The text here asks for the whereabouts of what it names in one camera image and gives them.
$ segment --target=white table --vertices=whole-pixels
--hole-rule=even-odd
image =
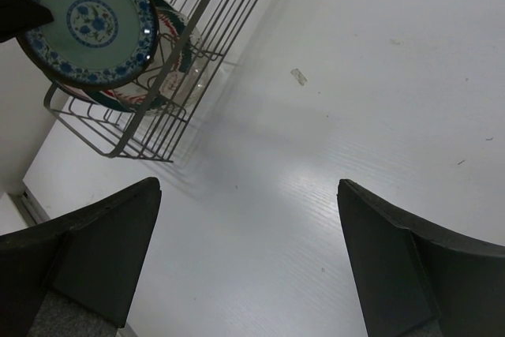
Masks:
[[[271,0],[186,159],[105,159],[57,123],[25,183],[57,217],[160,179],[139,336],[363,337],[340,178],[505,245],[502,1]]]

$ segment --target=dish rack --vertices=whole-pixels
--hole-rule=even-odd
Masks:
[[[248,20],[258,0],[169,0],[178,11],[188,15],[189,21],[178,39],[161,35],[161,39],[171,39],[171,52],[163,57],[163,66],[158,74],[149,77],[147,95],[135,111],[119,112],[98,104],[72,98],[61,109],[55,106],[54,95],[60,91],[52,84],[44,98],[44,106],[71,132],[90,148],[106,157],[146,159],[173,162],[174,153],[205,92],[215,78],[219,67]],[[172,96],[165,98],[164,105],[156,115],[152,115],[150,105],[160,94],[167,75],[179,54],[191,41],[196,26],[201,30],[200,43],[190,45],[193,51],[191,66],[198,60],[198,74],[188,82],[181,78]],[[192,94],[196,86],[199,95]],[[174,100],[182,92],[182,101]]]

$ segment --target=plate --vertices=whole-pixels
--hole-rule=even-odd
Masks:
[[[33,0],[54,22],[17,38],[49,77],[84,90],[121,87],[152,61],[158,17],[152,0]]]
[[[145,96],[148,94],[148,88],[154,82],[155,75],[161,70],[163,58],[166,59],[168,54],[171,52],[171,41],[175,41],[181,35],[188,22],[186,16],[176,11],[165,0],[153,0],[153,2],[156,4],[156,11],[159,19],[159,35],[161,37],[159,41],[160,46],[155,53],[152,64],[148,67],[146,72],[142,73],[137,78],[136,83],[131,82],[114,90],[105,90],[100,92],[77,90],[55,80],[53,80],[53,83],[67,94],[75,96],[78,99],[88,101],[89,103],[98,103],[120,112],[133,112],[137,110],[143,103]],[[163,106],[167,103],[166,99],[170,99],[179,81],[190,69],[189,74],[185,79],[185,83],[181,86],[180,92],[174,99],[175,103],[182,104],[185,97],[191,90],[189,86],[195,83],[195,80],[204,65],[204,62],[197,58],[193,67],[191,66],[194,57],[193,52],[196,51],[199,44],[200,33],[195,30],[195,32],[191,35],[189,43],[186,44],[185,48],[179,54],[173,71],[169,73],[160,89],[163,96],[155,97],[149,107],[148,114],[157,114],[163,110]],[[206,73],[204,73],[196,87],[193,89],[193,92],[186,103],[187,106],[191,105],[198,99],[201,91],[204,89],[206,80],[207,76]]]
[[[168,58],[172,51],[173,43],[177,41],[179,36],[188,24],[188,19],[182,13],[176,11],[165,0],[153,0],[159,19],[159,47],[156,51],[153,63],[148,67],[138,79],[137,83],[133,82],[126,86],[116,88],[114,94],[125,107],[136,110],[144,101],[145,96],[148,94],[148,89],[152,86],[156,74],[163,67],[164,60]],[[195,29],[190,36],[189,42],[185,45],[182,52],[179,54],[178,60],[172,67],[172,70],[166,76],[163,82],[160,93],[163,96],[156,97],[150,105],[150,110],[157,111],[163,110],[166,105],[167,99],[170,99],[174,94],[174,90],[178,84],[184,79],[184,82],[174,98],[176,104],[182,104],[186,96],[191,91],[192,86],[199,76],[204,63],[200,58],[197,58],[192,65],[194,54],[197,47],[200,45],[200,33]],[[191,96],[189,97],[186,105],[190,105],[192,100],[197,98],[201,89],[204,87],[206,80],[205,75],[202,75],[199,83],[196,85]]]

